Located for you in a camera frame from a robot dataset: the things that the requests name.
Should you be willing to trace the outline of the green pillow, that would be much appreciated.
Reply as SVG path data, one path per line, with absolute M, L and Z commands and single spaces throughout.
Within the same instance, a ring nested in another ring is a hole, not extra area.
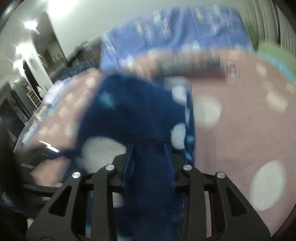
M 295 62 L 295 56 L 285 51 L 278 44 L 272 42 L 260 42 L 258 44 L 258 51 L 269 54 L 280 61 Z

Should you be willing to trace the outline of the beige pleated curtain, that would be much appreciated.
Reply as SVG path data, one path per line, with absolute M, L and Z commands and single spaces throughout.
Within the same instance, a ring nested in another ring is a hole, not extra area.
M 280 8 L 272 1 L 244 1 L 246 13 L 242 14 L 254 48 L 260 42 L 279 44 L 295 55 L 295 31 Z

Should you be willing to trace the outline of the teal crumpled blanket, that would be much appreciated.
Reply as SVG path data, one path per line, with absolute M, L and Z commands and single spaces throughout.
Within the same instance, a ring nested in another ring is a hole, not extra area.
M 57 74 L 56 77 L 53 78 L 52 82 L 56 82 L 57 80 L 64 80 L 67 78 L 71 78 L 74 75 L 78 75 L 79 73 L 89 69 L 89 68 L 96 68 L 96 64 L 94 61 L 83 61 L 79 62 L 74 66 L 67 67 L 63 69 L 60 73 Z

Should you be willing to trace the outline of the floral folded garment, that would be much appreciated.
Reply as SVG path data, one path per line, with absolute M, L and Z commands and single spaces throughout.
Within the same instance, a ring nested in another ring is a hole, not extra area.
M 159 60 L 156 69 L 162 74 L 208 72 L 222 69 L 220 58 L 189 56 Z

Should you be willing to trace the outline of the blue tree print pillow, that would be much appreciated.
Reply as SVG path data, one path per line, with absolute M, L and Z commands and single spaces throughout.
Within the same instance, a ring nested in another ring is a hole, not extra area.
M 235 47 L 253 47 L 236 8 L 179 6 L 153 11 L 106 31 L 101 36 L 100 69 L 130 67 L 139 54 L 160 49 L 200 52 Z

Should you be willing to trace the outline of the lavender folded cloth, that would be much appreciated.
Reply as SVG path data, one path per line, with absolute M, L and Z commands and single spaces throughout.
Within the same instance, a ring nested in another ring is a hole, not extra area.
M 66 88 L 66 86 L 71 82 L 71 78 L 64 80 L 57 80 L 54 85 L 46 92 L 43 97 L 42 103 L 45 105 L 51 105 L 55 98 Z

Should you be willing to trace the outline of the pink polka dot bedspread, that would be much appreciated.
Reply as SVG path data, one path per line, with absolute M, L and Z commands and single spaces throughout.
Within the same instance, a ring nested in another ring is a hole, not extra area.
M 179 103 L 182 88 L 192 91 L 196 167 L 208 174 L 225 172 L 273 240 L 295 240 L 295 84 L 261 56 L 234 49 L 215 54 L 227 66 L 226 78 L 170 77 L 164 83 Z M 102 80 L 95 68 L 66 80 L 49 115 L 23 145 L 72 148 L 78 122 Z M 97 171 L 125 150 L 111 139 L 91 138 L 82 165 Z

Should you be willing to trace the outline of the dark patterned pillow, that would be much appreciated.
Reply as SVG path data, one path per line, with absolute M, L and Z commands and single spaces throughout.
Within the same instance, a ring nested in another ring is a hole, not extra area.
M 72 67 L 84 61 L 90 61 L 96 68 L 100 66 L 101 59 L 101 41 L 86 41 L 77 46 L 68 57 L 68 67 Z

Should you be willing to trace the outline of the navy fleece star pajama top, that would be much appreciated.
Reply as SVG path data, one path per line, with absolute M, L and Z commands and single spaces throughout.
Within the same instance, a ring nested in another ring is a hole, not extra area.
M 132 146 L 132 169 L 116 210 L 118 233 L 134 240 L 177 240 L 184 198 L 175 194 L 175 172 L 169 151 L 194 164 L 194 118 L 191 87 L 184 77 L 132 75 L 104 78 L 79 125 L 73 148 L 63 155 L 79 164 L 92 138 Z

